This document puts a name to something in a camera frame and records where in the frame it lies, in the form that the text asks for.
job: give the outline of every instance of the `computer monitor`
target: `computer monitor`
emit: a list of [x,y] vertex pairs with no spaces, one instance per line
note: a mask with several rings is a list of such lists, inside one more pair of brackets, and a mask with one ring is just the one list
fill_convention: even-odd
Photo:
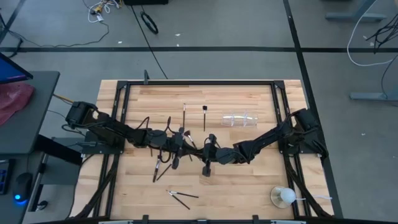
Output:
[[32,79],[33,75],[0,54],[0,84]]

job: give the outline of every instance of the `floor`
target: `floor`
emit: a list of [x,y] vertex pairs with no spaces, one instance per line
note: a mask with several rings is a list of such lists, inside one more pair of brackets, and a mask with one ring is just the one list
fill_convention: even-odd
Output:
[[[88,5],[97,3],[85,1]],[[164,6],[144,6],[157,23],[158,35],[150,33],[142,21],[139,22],[150,45],[157,49],[155,55],[170,79],[306,81],[308,99],[315,99],[322,122],[344,217],[398,222],[395,211],[398,194],[392,193],[398,184],[395,143],[398,120],[394,119],[397,105],[352,101],[348,97],[352,91],[380,91],[386,65],[358,67],[351,63],[345,47],[354,24],[325,20],[327,12],[353,11],[359,2],[289,0],[313,95],[308,95],[305,70],[303,67],[300,70],[282,0],[172,0]],[[2,0],[0,8],[6,23],[12,24],[10,30],[39,45],[90,42],[106,32],[105,26],[87,21],[88,10],[81,0]],[[134,10],[139,14],[141,7],[135,6]],[[375,3],[370,12],[383,13],[388,19],[360,24],[351,47],[372,48],[365,38],[394,17],[398,8],[393,0],[382,0]],[[109,34],[98,43],[41,49],[25,41],[24,52],[13,60],[26,70],[59,71],[56,93],[93,103],[103,79],[141,79],[144,70],[152,79],[164,78],[147,49],[131,8],[111,7],[111,12],[103,17],[109,25]],[[16,44],[17,40],[7,34],[0,50],[7,51]],[[386,47],[396,45],[396,41],[391,41]],[[369,51],[352,56],[357,62],[374,63],[389,60],[395,53],[374,55]],[[393,76],[397,68],[398,65],[393,64],[386,75],[387,90],[398,82],[398,77]],[[50,109],[66,114],[68,106],[53,99]],[[47,113],[40,132],[48,137],[76,137],[60,129],[63,123],[59,115]],[[49,199],[49,207],[28,214],[25,223],[59,220],[68,215],[73,183],[48,188],[43,197]]]

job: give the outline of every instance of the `wooden table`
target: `wooden table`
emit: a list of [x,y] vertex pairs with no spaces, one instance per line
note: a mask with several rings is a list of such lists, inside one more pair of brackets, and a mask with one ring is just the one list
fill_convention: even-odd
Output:
[[[306,108],[300,80],[284,81],[291,111]],[[111,114],[116,83],[117,80],[101,82],[97,101],[100,111]],[[119,113],[123,98],[120,100]],[[145,117],[150,116],[150,128],[164,129],[167,118],[171,116],[170,127],[178,130],[182,125],[183,103],[187,105],[185,127],[191,131],[192,138],[199,148],[203,147],[203,140],[209,133],[217,136],[221,147],[232,147],[234,142],[254,139],[264,134],[277,123],[271,89],[263,85],[149,85],[131,88],[126,124],[136,127]],[[203,132],[203,105],[208,106],[206,132]],[[257,126],[222,126],[222,114],[230,110],[255,112],[258,115]],[[96,190],[102,158],[102,155],[95,155],[81,168],[72,216],[83,208]],[[309,191],[313,195],[328,196],[320,159],[315,154],[301,154],[300,158]],[[260,219],[293,219],[291,208],[277,208],[270,200],[273,187],[287,187],[283,157],[279,154],[276,143],[264,148],[250,165],[212,163],[211,177],[202,176],[204,163],[196,157],[191,162],[189,157],[185,156],[181,158],[177,170],[169,169],[159,181],[152,183],[156,160],[156,156],[150,156],[149,149],[136,149],[126,143],[126,149],[119,161],[111,219],[140,220],[143,215],[149,215],[151,220],[242,220],[251,219],[252,215],[259,215]],[[160,165],[159,174],[167,165]],[[197,195],[200,198],[178,195],[177,197],[191,208],[187,210],[166,190]],[[107,192],[106,190],[103,196],[102,214]],[[330,200],[316,200],[325,211],[333,214]],[[303,215],[302,202],[298,205],[300,214]]]

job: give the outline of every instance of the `desk leg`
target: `desk leg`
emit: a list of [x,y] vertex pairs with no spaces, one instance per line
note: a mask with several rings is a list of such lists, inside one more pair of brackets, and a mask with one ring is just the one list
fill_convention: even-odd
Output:
[[49,158],[48,155],[44,154],[44,157],[42,159],[42,162],[40,164],[40,169],[39,173],[37,174],[37,177],[35,179],[35,184],[33,186],[32,190],[32,195],[30,196],[29,203],[27,205],[27,211],[28,212],[35,212],[37,208],[37,204],[40,199],[40,194],[42,193],[42,188],[43,185],[40,183],[42,181],[44,169],[43,169],[43,164],[47,163],[47,159]]
[[42,151],[64,161],[80,166],[82,162],[81,153],[65,147],[49,138],[39,135],[35,143],[35,150]]
[[352,100],[398,101],[398,90],[388,93],[351,93]]
[[[357,22],[358,19],[372,6],[376,0],[364,0],[355,13],[350,12],[329,12],[325,18],[334,21]],[[380,22],[387,17],[383,14],[366,13],[361,22]]]

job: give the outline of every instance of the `computer mouse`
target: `computer mouse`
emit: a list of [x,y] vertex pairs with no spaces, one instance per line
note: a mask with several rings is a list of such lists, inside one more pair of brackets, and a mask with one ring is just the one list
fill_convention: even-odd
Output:
[[32,174],[28,172],[17,177],[12,186],[12,193],[16,202],[24,202],[29,198],[32,179]]

